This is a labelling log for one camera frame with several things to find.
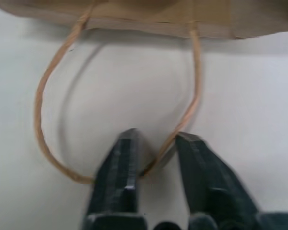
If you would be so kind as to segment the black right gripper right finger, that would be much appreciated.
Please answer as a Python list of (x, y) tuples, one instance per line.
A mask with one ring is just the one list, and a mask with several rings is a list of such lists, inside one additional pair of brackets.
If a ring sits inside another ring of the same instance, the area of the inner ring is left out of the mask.
[(189, 228), (251, 230), (258, 207), (232, 169), (199, 136), (175, 137), (183, 188), (190, 211)]

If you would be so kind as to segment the brown paper bag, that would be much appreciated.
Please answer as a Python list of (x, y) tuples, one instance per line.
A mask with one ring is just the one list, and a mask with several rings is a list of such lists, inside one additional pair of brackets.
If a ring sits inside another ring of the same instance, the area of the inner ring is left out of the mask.
[(42, 153), (57, 170), (79, 184), (92, 184), (94, 179), (65, 166), (51, 153), (42, 130), (42, 103), (49, 77), (82, 30), (92, 27), (162, 35), (173, 30), (175, 36), (192, 41), (195, 68), (192, 101), (157, 156), (145, 167), (144, 174), (164, 159), (175, 135), (186, 127), (197, 109), (202, 78), (200, 37), (245, 39), (288, 31), (288, 0), (52, 0), (50, 3), (39, 0), (39, 3), (56, 7), (59, 12), (79, 13), (40, 79), (34, 104), (34, 129)]

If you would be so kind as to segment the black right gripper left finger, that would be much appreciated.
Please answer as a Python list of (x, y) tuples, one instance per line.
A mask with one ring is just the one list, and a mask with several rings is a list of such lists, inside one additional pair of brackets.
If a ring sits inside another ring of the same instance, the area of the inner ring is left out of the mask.
[(97, 172), (81, 230), (147, 230), (137, 191), (143, 140), (134, 128), (119, 134)]

